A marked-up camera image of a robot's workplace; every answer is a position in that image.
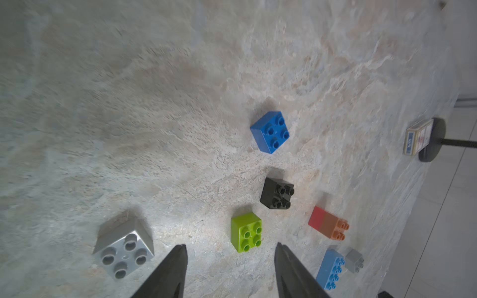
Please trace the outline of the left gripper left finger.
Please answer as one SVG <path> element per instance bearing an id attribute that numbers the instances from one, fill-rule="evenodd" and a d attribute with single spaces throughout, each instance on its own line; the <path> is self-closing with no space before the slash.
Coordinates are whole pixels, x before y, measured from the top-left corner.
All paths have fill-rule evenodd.
<path id="1" fill-rule="evenodd" d="M 182 298 L 187 266 L 186 245 L 176 245 L 132 298 Z"/>

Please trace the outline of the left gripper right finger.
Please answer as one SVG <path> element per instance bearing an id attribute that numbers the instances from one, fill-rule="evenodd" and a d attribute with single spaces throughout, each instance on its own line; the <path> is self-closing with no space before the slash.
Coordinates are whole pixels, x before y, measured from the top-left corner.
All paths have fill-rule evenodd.
<path id="1" fill-rule="evenodd" d="M 274 260 L 280 298 L 330 298 L 286 245 L 277 243 Z"/>

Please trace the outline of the light blue long lego brick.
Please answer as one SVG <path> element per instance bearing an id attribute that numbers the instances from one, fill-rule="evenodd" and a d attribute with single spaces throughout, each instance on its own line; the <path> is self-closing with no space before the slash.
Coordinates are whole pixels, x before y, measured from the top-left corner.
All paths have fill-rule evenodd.
<path id="1" fill-rule="evenodd" d="M 316 281 L 324 290 L 334 290 L 344 266 L 345 258 L 339 252 L 335 250 L 326 251 Z"/>

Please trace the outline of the small grey lego brick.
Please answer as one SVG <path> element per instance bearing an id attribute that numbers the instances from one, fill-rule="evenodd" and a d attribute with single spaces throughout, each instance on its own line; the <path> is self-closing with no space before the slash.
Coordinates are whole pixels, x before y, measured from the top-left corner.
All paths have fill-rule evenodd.
<path id="1" fill-rule="evenodd" d="M 363 264 L 363 255 L 354 249 L 351 249 L 345 257 L 345 267 L 353 274 L 359 273 L 363 269 Z"/>

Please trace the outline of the red orange lego brick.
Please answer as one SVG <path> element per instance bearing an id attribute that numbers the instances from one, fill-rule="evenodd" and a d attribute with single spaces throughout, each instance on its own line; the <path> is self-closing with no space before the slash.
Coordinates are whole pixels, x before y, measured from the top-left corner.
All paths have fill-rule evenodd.
<path id="1" fill-rule="evenodd" d="M 345 232 L 350 228 L 349 223 L 324 209 L 315 206 L 308 225 L 331 240 L 345 240 Z"/>

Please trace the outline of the lime green lego brick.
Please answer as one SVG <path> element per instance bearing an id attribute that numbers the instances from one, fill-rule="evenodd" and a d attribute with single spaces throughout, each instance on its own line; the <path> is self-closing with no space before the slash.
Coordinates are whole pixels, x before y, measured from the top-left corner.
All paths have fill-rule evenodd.
<path id="1" fill-rule="evenodd" d="M 231 243 L 238 253 L 262 244 L 262 220 L 253 212 L 231 218 Z"/>

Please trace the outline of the black lego brick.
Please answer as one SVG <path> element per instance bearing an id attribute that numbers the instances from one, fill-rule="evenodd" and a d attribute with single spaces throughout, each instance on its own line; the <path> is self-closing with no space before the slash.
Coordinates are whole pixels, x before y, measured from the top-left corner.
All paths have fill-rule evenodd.
<path id="1" fill-rule="evenodd" d="M 269 209 L 287 210 L 291 206 L 294 185 L 275 178 L 267 177 L 263 186 L 260 202 Z"/>

